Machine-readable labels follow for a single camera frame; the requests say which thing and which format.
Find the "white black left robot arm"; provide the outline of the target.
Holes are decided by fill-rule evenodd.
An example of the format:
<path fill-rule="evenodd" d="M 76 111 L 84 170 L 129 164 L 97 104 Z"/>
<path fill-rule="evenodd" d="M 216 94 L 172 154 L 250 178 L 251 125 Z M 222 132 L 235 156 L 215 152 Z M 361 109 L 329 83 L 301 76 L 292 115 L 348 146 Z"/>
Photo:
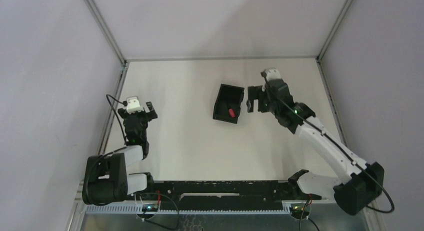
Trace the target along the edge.
<path fill-rule="evenodd" d="M 149 101 L 143 108 L 135 98 L 130 98 L 117 115 L 123 131 L 124 146 L 103 155 L 87 159 L 83 180 L 82 200 L 87 205 L 106 206 L 123 202 L 132 194 L 153 190 L 153 176 L 148 171 L 130 172 L 130 167 L 145 160 L 150 144 L 147 128 L 158 115 Z"/>

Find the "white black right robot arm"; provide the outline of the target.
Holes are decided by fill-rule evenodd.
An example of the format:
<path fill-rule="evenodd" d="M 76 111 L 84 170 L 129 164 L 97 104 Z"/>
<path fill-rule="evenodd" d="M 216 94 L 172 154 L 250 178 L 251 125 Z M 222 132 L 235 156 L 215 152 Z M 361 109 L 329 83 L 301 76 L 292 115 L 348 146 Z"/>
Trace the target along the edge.
<path fill-rule="evenodd" d="M 273 114 L 281 126 L 312 146 L 336 174 L 329 177 L 308 170 L 297 172 L 295 182 L 303 193 L 334 200 L 352 216 L 364 208 L 383 214 L 394 212 L 395 203 L 384 188 L 384 168 L 378 162 L 368 163 L 336 140 L 310 107 L 293 100 L 283 80 L 249 86 L 247 93 L 249 113 L 258 101 L 259 112 Z"/>

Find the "red handled screwdriver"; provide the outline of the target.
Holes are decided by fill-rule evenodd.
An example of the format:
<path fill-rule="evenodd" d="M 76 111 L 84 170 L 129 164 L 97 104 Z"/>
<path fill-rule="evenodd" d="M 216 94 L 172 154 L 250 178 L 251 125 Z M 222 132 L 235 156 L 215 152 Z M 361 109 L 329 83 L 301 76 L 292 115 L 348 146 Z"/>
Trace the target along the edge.
<path fill-rule="evenodd" d="M 235 118 L 236 117 L 236 114 L 235 114 L 235 112 L 234 112 L 234 110 L 232 108 L 229 108 L 228 109 L 228 114 L 229 114 L 229 116 L 231 118 Z"/>

